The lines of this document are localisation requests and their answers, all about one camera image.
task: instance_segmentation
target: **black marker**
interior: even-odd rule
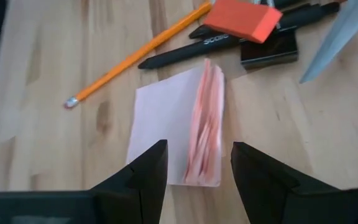
[[[291,11],[289,14],[285,14],[280,20],[281,29],[279,32],[287,29],[296,29],[314,22],[318,22],[324,16],[338,12],[339,8],[340,5],[338,2],[332,2],[323,6],[315,4],[310,7],[302,7],[299,10]],[[160,68],[166,65],[170,65],[171,63],[179,62],[195,56],[235,47],[238,46],[241,42],[245,41],[247,40],[240,39],[228,34],[217,35],[215,37],[211,37],[200,42],[181,47],[179,49],[150,57],[139,64],[138,68]]]
[[[246,70],[296,62],[298,56],[295,29],[270,35],[263,44],[251,41],[241,43],[241,65]]]
[[[276,9],[283,9],[284,7],[288,7],[291,6],[292,4],[296,4],[302,1],[304,0],[274,0],[274,7]],[[267,5],[267,0],[261,0],[260,3]]]

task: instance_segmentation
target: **pink sticky note pad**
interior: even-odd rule
[[[190,129],[193,108],[204,66],[192,68],[166,80],[136,90],[134,122],[127,153],[127,164],[132,162],[158,140],[168,140],[167,184],[184,184],[188,161]],[[223,103],[223,96],[218,99]],[[219,150],[217,173],[219,181],[199,184],[217,187],[221,180]]]

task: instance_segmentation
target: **pencil eraser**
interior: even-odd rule
[[[282,13],[273,7],[238,0],[217,0],[204,24],[216,31],[263,43],[281,17]]]

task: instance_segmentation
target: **table surface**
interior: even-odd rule
[[[77,108],[62,104],[200,2],[11,0],[0,47],[0,190],[88,189],[122,168],[135,89],[204,57],[148,72],[134,65]],[[297,63],[247,73],[238,48],[208,55],[227,80],[222,183],[168,186],[161,223],[247,222],[233,141],[341,189],[358,187],[358,34],[319,78],[298,84],[332,21],[297,32]],[[199,24],[149,56],[192,43]]]

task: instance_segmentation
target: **pen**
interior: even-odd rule
[[[282,9],[284,7],[291,6],[292,4],[296,4],[302,1],[303,0],[274,0],[274,7],[276,9]],[[261,0],[260,3],[267,5],[267,0]]]
[[[183,30],[185,27],[190,25],[195,20],[199,19],[202,15],[209,12],[212,8],[213,3],[211,2],[204,2],[202,5],[195,9],[193,12],[188,14],[185,18],[171,26],[169,29],[163,31],[158,36],[154,37],[149,43],[145,44],[143,47],[141,47],[138,51],[130,55],[128,58],[126,58],[124,61],[122,61],[120,64],[115,66],[112,70],[110,70],[108,73],[106,73],[104,76],[102,76],[99,80],[92,83],[90,86],[87,86],[85,89],[81,90],[79,93],[77,93],[75,96],[72,96],[69,98],[65,104],[64,107],[66,109],[70,109],[75,107],[80,101],[87,98],[90,94],[92,94],[94,91],[102,87],[104,84],[106,84],[108,81],[110,81],[112,78],[114,78],[116,75],[123,72],[125,69],[133,65],[136,61],[141,59],[144,55],[148,54],[150,51],[152,51],[154,48],[159,46],[160,44],[167,41],[169,38],[177,34],[179,31]]]
[[[277,32],[287,29],[299,28],[314,22],[318,22],[324,16],[339,11],[340,4],[332,2],[323,6],[319,4],[310,7],[301,7],[299,10],[291,11],[284,14],[280,20],[281,29]],[[247,41],[228,34],[221,34],[208,39],[190,44],[179,49],[165,52],[154,57],[150,57],[139,64],[139,69],[155,69],[175,62],[179,62],[188,58],[199,55],[208,54],[221,49],[228,49],[239,45],[241,42]]]

